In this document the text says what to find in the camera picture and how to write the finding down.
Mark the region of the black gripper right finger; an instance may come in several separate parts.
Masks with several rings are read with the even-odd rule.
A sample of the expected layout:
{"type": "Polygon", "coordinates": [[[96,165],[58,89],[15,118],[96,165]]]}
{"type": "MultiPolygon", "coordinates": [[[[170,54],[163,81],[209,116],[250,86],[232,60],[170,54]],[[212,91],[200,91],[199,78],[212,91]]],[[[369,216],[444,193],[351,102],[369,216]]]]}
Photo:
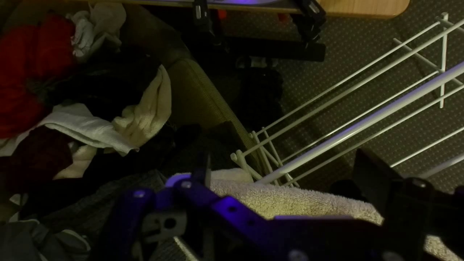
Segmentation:
{"type": "Polygon", "coordinates": [[[464,255],[464,196],[437,190],[418,177],[405,178],[370,149],[356,152],[353,184],[383,218],[382,252],[401,261],[438,261],[425,250],[437,236],[464,255]]]}

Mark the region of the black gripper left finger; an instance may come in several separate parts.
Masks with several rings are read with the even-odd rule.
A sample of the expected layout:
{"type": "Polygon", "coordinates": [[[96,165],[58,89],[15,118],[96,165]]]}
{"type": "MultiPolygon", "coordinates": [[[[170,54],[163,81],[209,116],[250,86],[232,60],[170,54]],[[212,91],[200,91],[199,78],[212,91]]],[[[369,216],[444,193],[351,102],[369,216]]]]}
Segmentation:
{"type": "Polygon", "coordinates": [[[147,261],[182,239],[199,261],[382,261],[380,226],[353,218],[266,219],[209,187],[206,163],[155,192],[116,200],[96,244],[96,261],[147,261]]]}

